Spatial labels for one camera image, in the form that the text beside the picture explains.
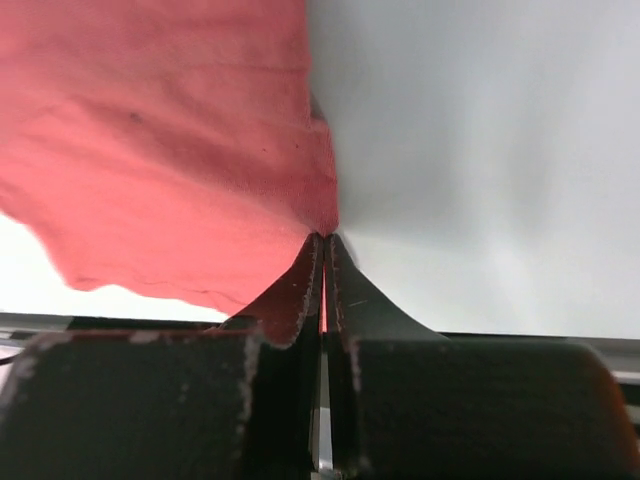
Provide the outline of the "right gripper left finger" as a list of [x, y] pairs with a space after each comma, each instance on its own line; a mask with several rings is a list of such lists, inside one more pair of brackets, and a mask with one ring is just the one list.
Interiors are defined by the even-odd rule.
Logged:
[[323, 240], [217, 327], [34, 336], [1, 392], [5, 479], [307, 479]]

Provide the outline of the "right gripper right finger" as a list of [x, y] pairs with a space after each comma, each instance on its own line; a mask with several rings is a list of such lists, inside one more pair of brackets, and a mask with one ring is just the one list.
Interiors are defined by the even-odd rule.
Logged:
[[349, 479], [635, 479], [602, 356], [568, 339], [446, 336], [324, 242], [333, 465]]

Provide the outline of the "pink red t shirt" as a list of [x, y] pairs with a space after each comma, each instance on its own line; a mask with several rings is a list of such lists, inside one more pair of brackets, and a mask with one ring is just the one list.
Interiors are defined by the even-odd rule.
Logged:
[[302, 1], [5, 1], [1, 211], [71, 288], [233, 314], [338, 226]]

